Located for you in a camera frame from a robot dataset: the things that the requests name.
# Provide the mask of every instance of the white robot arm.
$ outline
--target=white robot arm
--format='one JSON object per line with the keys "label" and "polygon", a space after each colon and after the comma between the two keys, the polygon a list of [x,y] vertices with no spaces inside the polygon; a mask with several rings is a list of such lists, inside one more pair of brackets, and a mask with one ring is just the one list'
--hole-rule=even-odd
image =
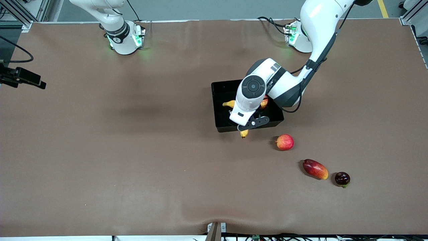
{"label": "white robot arm", "polygon": [[112,49],[119,54],[132,54],[143,47],[145,29],[125,21],[117,10],[124,0],[70,0],[70,2],[94,16],[107,33]]}
{"label": "white robot arm", "polygon": [[279,107],[297,104],[312,76],[326,60],[336,35],[340,17],[354,4],[367,5],[371,0],[306,0],[300,11],[301,26],[312,44],[312,53],[298,76],[268,58],[257,61],[248,70],[236,94],[230,119],[239,130],[257,127],[252,118],[265,94]]}

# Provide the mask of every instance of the black box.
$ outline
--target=black box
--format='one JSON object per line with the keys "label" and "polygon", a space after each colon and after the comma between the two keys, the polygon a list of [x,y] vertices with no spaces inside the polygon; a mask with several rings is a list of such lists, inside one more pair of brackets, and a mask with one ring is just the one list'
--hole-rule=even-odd
{"label": "black box", "polygon": [[[238,86],[241,81],[242,79],[211,83],[215,126],[217,127],[218,132],[238,130],[238,124],[229,119],[229,110],[232,110],[232,108],[223,106],[223,103],[236,98],[236,91],[238,90]],[[258,118],[259,114],[261,116],[269,117],[269,123],[258,128],[276,127],[279,123],[281,123],[281,121],[284,120],[284,115],[282,114],[281,108],[279,108],[270,97],[268,100],[269,101],[266,108],[263,110],[259,109],[254,113],[255,118]]]}

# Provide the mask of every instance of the brown table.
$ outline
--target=brown table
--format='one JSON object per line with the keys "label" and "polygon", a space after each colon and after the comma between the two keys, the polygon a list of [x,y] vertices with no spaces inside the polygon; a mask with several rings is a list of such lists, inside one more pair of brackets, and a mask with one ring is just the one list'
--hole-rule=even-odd
{"label": "brown table", "polygon": [[[348,20],[301,109],[243,140],[217,132],[210,83],[261,58],[292,71],[309,56],[267,22],[145,26],[146,48],[129,56],[97,24],[21,35],[35,60],[19,66],[47,89],[0,88],[2,236],[199,234],[212,221],[243,233],[427,233],[428,72],[398,19]],[[283,133],[293,150],[275,149]],[[303,174],[305,158],[351,185]]]}

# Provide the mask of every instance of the yellow line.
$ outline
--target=yellow line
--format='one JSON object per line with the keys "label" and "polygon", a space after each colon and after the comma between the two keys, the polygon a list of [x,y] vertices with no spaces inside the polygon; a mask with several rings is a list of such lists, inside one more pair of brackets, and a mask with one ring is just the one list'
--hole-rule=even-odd
{"label": "yellow line", "polygon": [[388,18],[388,13],[386,12],[385,4],[383,3],[383,0],[377,0],[377,3],[379,4],[380,11],[382,12],[383,18]]}

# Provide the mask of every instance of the dark purple fruit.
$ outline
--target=dark purple fruit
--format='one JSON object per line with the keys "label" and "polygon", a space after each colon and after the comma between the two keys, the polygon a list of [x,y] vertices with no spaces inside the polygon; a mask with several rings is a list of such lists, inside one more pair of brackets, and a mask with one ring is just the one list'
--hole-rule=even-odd
{"label": "dark purple fruit", "polygon": [[338,172],[334,176],[334,181],[337,185],[346,188],[351,183],[351,177],[346,172]]}

